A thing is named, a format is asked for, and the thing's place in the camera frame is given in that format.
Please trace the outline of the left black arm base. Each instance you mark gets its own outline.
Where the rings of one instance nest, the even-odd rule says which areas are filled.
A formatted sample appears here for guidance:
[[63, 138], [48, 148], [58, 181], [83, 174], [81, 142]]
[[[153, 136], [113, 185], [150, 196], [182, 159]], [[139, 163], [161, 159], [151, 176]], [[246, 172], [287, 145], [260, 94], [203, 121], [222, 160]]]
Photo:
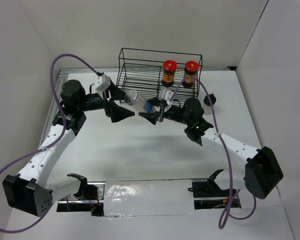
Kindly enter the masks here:
[[87, 178], [69, 173], [70, 178], [78, 180], [82, 186], [74, 194], [69, 194], [57, 202], [58, 213], [89, 212], [91, 216], [104, 216], [105, 182], [88, 182]]

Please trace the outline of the black cap spice bottle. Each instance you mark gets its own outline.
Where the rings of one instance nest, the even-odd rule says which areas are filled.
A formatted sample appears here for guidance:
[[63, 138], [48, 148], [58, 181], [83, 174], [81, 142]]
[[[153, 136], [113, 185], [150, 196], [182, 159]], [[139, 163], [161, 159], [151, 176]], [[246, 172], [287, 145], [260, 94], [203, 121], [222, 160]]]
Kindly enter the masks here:
[[211, 115], [212, 114], [212, 106], [215, 105], [217, 99], [213, 93], [209, 94], [209, 97], [206, 95], [202, 102], [202, 108], [204, 110], [204, 115]]

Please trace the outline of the silver lid blue label jar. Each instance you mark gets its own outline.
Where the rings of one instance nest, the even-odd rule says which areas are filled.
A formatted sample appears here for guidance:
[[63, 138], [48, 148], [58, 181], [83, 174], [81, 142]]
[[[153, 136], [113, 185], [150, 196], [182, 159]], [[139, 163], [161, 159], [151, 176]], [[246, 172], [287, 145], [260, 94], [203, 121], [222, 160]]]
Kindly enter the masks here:
[[139, 113], [152, 114], [156, 111], [154, 106], [135, 89], [125, 94], [124, 101]]

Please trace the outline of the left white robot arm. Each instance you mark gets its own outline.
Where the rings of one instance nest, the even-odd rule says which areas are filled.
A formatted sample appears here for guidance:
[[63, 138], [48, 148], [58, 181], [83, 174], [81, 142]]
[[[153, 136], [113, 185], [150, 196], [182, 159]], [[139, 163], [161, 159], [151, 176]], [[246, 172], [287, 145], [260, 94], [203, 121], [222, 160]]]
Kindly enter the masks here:
[[83, 127], [87, 119], [85, 112], [104, 110], [112, 123], [135, 114], [116, 104], [125, 98], [126, 93], [108, 76], [98, 76], [92, 87], [95, 93], [87, 94], [78, 80], [71, 79], [63, 84], [60, 109], [44, 142], [16, 175], [7, 175], [2, 182], [10, 207], [43, 217], [54, 202], [69, 195], [78, 200], [87, 197], [90, 188], [87, 178], [82, 175], [69, 173], [60, 182], [47, 183], [62, 153]]

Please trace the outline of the red lid sauce jar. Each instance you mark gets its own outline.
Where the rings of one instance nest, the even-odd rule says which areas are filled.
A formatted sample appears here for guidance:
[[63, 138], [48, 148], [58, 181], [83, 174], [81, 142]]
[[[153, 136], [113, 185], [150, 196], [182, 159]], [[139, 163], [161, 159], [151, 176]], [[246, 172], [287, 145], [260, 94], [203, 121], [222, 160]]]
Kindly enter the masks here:
[[195, 83], [195, 78], [198, 76], [199, 64], [196, 61], [190, 60], [185, 63], [184, 76], [182, 82], [184, 88], [190, 89]]
[[162, 80], [161, 83], [164, 87], [170, 88], [174, 84], [175, 72], [177, 69], [177, 63], [173, 60], [166, 60], [162, 65]]

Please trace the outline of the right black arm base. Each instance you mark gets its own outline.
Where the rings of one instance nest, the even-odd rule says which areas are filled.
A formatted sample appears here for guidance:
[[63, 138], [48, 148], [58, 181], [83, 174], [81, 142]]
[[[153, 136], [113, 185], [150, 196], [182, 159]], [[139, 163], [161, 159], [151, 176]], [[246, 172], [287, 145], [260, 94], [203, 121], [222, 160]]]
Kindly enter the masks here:
[[215, 179], [222, 173], [223, 169], [216, 170], [211, 176], [204, 180], [192, 181], [192, 186], [187, 190], [193, 195], [194, 209], [224, 209], [229, 202], [229, 189], [221, 189]]

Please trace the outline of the reflective foil sheet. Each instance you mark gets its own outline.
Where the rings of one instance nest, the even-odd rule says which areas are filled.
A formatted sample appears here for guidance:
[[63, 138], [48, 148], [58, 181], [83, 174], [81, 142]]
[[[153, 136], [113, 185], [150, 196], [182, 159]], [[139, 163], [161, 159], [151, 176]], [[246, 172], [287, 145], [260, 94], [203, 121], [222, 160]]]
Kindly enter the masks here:
[[189, 179], [108, 181], [103, 211], [107, 217], [182, 216], [195, 212]]

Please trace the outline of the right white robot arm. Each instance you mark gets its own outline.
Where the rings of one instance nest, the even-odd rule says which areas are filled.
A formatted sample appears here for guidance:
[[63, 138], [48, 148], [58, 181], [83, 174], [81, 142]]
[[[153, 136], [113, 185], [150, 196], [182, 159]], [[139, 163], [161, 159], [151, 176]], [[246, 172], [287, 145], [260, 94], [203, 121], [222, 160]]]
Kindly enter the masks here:
[[258, 199], [265, 199], [284, 177], [273, 150], [266, 146], [256, 148], [217, 133], [216, 127], [207, 122], [203, 114], [201, 103], [196, 98], [187, 99], [182, 107], [173, 105], [163, 113], [139, 113], [154, 125], [160, 117], [185, 124], [184, 132], [191, 141], [216, 152], [225, 153], [225, 143], [230, 159], [243, 169], [244, 188]]

